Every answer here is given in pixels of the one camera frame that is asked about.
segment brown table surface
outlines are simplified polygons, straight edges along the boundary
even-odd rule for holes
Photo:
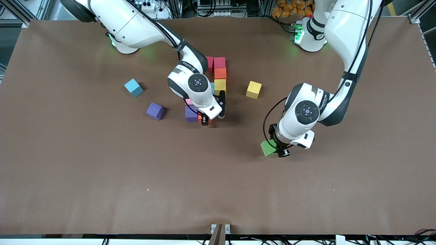
[[[306,53],[268,19],[166,21],[225,56],[227,115],[187,123],[165,43],[117,52],[95,23],[32,21],[0,90],[0,233],[413,234],[436,226],[435,70],[417,25],[380,21],[344,121],[309,150],[264,157],[262,122],[292,87],[335,91],[326,45]],[[145,87],[132,97],[123,85]],[[250,80],[259,99],[245,97]],[[146,116],[151,102],[161,121]],[[268,125],[277,122],[275,111]]]

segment blue cube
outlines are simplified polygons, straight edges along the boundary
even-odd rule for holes
[[[194,122],[197,122],[198,121],[198,119],[197,119],[197,116],[198,116],[198,114],[196,113],[196,111],[197,111],[197,109],[194,107],[194,106],[185,106],[185,118],[186,118],[186,121],[188,122],[188,123],[194,123]]]
[[[139,84],[136,82],[135,79],[132,79],[130,81],[128,81],[124,87],[126,87],[126,89],[134,96],[137,97],[138,95],[140,95],[142,92],[144,92],[144,90],[141,88],[141,86],[139,86]]]
[[[147,115],[158,121],[162,118],[164,113],[165,113],[164,108],[153,102],[150,104],[150,106],[147,109]]]

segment cube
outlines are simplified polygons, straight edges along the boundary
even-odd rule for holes
[[[160,121],[162,119],[162,116],[165,113],[165,109],[155,103],[151,103],[150,106],[147,109],[147,115],[155,120]]]
[[[224,90],[227,94],[227,91],[225,90],[225,79],[215,79],[215,95],[219,95],[219,92],[221,90]]]
[[[246,96],[253,98],[253,99],[257,99],[257,97],[259,96],[261,87],[262,87],[262,84],[260,84],[258,82],[250,81],[250,84],[248,85]]]
[[[215,83],[211,82],[212,94],[215,94]]]
[[[227,79],[227,70],[226,68],[215,68],[215,79]]]
[[[196,122],[197,116],[197,109],[194,106],[185,107],[185,118],[188,123]]]
[[[208,59],[208,72],[214,71],[214,58],[210,56],[206,56],[206,59]]]
[[[215,57],[214,58],[214,68],[225,68],[225,58]]]
[[[139,84],[136,82],[135,79],[132,79],[130,81],[128,81],[124,87],[129,91],[129,93],[131,95],[133,95],[134,97],[137,97],[138,95],[140,95],[142,92],[144,92],[144,90],[141,88],[141,86],[139,86]]]
[[[203,119],[203,116],[202,115],[197,115],[197,119],[198,119],[198,122],[201,123],[201,120]],[[212,123],[212,120],[209,118],[208,124],[211,124],[211,123]]]
[[[274,142],[274,140],[268,140],[274,147],[277,147],[277,144]],[[271,156],[276,152],[276,149],[274,147],[271,147],[268,142],[265,140],[262,143],[260,143],[260,147],[262,148],[263,154],[267,156]]]

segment purple cube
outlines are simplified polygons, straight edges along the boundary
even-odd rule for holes
[[[147,115],[158,121],[162,118],[164,113],[165,113],[164,108],[153,102],[150,104],[150,106],[147,109]]]
[[[185,106],[185,118],[186,118],[186,121],[188,123],[197,122],[198,121],[197,113],[196,113],[197,109],[194,106],[192,106],[192,105],[190,107],[191,107],[191,109],[194,110],[194,112],[191,111],[188,106]]]

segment green cube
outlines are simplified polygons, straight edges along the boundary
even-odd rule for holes
[[[274,142],[274,140],[268,140],[274,147],[277,147],[277,144]],[[262,143],[260,143],[260,147],[262,147],[263,154],[267,156],[271,156],[276,152],[276,149],[274,147],[271,147],[268,142],[265,140]]]

